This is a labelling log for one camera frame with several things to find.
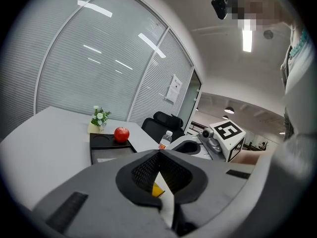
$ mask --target plastic bottle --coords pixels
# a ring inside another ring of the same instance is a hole
[[[173,132],[168,130],[160,140],[158,148],[164,150],[172,142],[172,135]]]

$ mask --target desk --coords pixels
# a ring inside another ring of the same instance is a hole
[[[49,107],[28,119],[0,143],[3,177],[15,199],[33,209],[43,196],[89,167],[87,126],[91,116]],[[130,131],[137,152],[158,144],[136,123],[108,120],[105,133]]]

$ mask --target yellow object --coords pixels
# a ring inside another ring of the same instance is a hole
[[[165,191],[163,191],[155,182],[153,185],[153,190],[152,190],[152,196],[154,197],[159,197],[161,196]]]

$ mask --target red apple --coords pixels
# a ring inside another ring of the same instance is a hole
[[[115,129],[114,131],[114,139],[119,143],[123,143],[127,141],[129,138],[129,135],[130,135],[129,130],[123,127],[119,127]]]

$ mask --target office chair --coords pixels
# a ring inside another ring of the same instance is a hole
[[[173,132],[172,142],[177,138],[184,136],[185,134],[182,129],[183,124],[181,118],[174,115],[169,116],[158,111],[153,115],[153,118],[146,118],[141,128],[159,144],[167,130]]]

